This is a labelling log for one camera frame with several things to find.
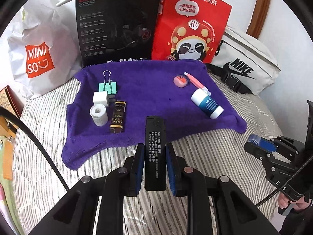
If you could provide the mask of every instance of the bed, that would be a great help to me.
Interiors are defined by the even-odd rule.
[[[206,176],[217,178],[228,175],[257,203],[274,187],[266,181],[261,162],[245,153],[243,146],[251,133],[269,139],[281,134],[281,130],[258,96],[235,93],[219,77],[210,75],[247,122],[247,131],[239,134],[230,129],[220,129],[190,135],[173,142],[175,152],[184,157],[189,166]],[[78,170],[65,167],[61,153],[67,135],[66,106],[74,101],[79,88],[80,82],[71,79],[44,96],[28,100],[21,116],[21,120],[43,144],[69,187],[85,175],[93,178],[106,176],[121,166],[127,157],[134,155],[136,150],[136,146],[112,147],[93,155]],[[43,155],[20,130],[14,150],[13,188],[26,234],[65,194],[65,189]],[[169,186],[161,192],[146,192],[143,186],[141,188],[138,197],[124,198],[124,234],[185,234],[187,199],[174,198]],[[272,218],[276,209],[277,195],[260,208],[268,219]]]

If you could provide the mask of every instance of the black cable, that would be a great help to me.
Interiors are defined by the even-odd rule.
[[[125,47],[119,48],[119,49],[113,49],[113,48],[107,48],[105,51],[107,53],[113,52],[113,51],[119,51],[122,50],[124,48],[127,48],[129,45],[133,44],[135,41],[132,41],[131,43],[128,43]]]
[[[306,160],[306,162],[296,171],[295,174],[293,174],[287,181],[286,183],[284,183],[280,188],[277,188],[276,190],[274,190],[272,193],[270,193],[269,195],[267,195],[263,200],[261,200],[259,203],[256,204],[256,207],[260,207],[262,204],[264,204],[265,202],[267,202],[270,198],[272,198],[275,194],[277,194],[280,190],[282,190],[284,188],[285,185],[287,185],[291,180],[293,180],[293,178],[298,175],[298,173],[303,170],[303,168],[308,165],[308,163],[310,161],[313,160],[313,155],[311,155],[311,157],[309,159]]]
[[[38,147],[40,152],[46,158],[47,162],[49,163],[49,165],[51,166],[51,168],[53,169],[53,171],[55,172],[57,177],[60,179],[65,190],[68,192],[69,188],[68,188],[68,185],[66,184],[64,178],[62,177],[62,175],[58,171],[57,167],[55,166],[54,162],[52,161],[52,159],[50,158],[50,156],[48,155],[48,153],[46,152],[44,147],[41,145],[41,143],[36,138],[36,136],[32,133],[32,131],[21,120],[19,120],[15,115],[13,115],[10,111],[6,110],[3,107],[0,107],[0,117],[6,118],[10,122],[12,122],[16,126],[18,126],[31,139],[31,141],[34,142],[36,147]]]

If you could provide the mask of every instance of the metal screw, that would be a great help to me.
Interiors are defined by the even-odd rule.
[[[117,171],[118,171],[118,173],[123,174],[123,173],[127,172],[127,168],[125,168],[125,167],[119,167],[119,168],[117,169]]]
[[[220,180],[221,180],[222,182],[224,182],[224,183],[227,183],[227,182],[229,182],[229,177],[228,177],[228,176],[221,176],[221,177],[220,177]]]
[[[184,168],[184,172],[186,172],[186,173],[192,173],[192,172],[193,172],[193,168],[187,166],[187,167]]]
[[[89,176],[82,177],[82,178],[81,178],[81,181],[82,181],[83,183],[88,183],[88,182],[90,181],[90,177],[89,177]]]

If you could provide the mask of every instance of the white tape roll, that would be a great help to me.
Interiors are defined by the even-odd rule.
[[[103,104],[93,105],[90,109],[90,115],[97,126],[104,126],[108,121],[106,108]]]

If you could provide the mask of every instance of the human hand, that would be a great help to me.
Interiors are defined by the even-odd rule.
[[[289,202],[295,203],[294,209],[295,210],[301,210],[306,209],[310,203],[311,199],[309,200],[309,203],[304,201],[304,196],[302,196],[299,200],[296,202],[290,201],[283,193],[280,193],[278,196],[278,205],[281,209],[288,207]]]

